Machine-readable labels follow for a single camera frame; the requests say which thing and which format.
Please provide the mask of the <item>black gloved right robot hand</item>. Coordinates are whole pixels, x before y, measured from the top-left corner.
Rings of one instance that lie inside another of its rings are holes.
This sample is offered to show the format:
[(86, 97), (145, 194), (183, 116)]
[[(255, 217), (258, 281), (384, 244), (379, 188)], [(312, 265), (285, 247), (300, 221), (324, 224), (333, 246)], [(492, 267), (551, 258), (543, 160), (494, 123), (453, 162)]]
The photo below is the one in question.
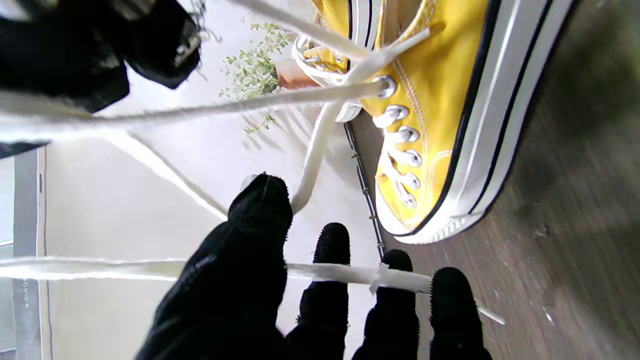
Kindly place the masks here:
[(201, 61), (201, 31), (177, 0), (3, 0), (1, 157), (162, 120), (96, 113), (129, 95), (128, 70), (178, 88)]

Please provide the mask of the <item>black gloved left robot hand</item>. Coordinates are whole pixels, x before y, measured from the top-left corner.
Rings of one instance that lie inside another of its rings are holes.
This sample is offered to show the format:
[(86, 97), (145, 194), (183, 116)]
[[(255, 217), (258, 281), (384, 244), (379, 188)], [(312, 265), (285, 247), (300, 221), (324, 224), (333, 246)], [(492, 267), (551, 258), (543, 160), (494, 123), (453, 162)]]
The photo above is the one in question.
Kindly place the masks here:
[[(293, 221), (286, 183), (258, 174), (231, 203), (157, 306), (135, 360), (343, 360), (348, 286), (313, 281), (302, 292), (297, 326), (276, 326), (287, 284), (284, 245)], [(320, 232), (314, 264), (350, 265), (350, 236), (338, 222)], [(254, 271), (263, 279), (242, 285)], [(352, 360), (418, 360), (416, 294), (380, 287)], [(430, 285), (429, 360), (492, 360), (473, 290), (457, 268)]]

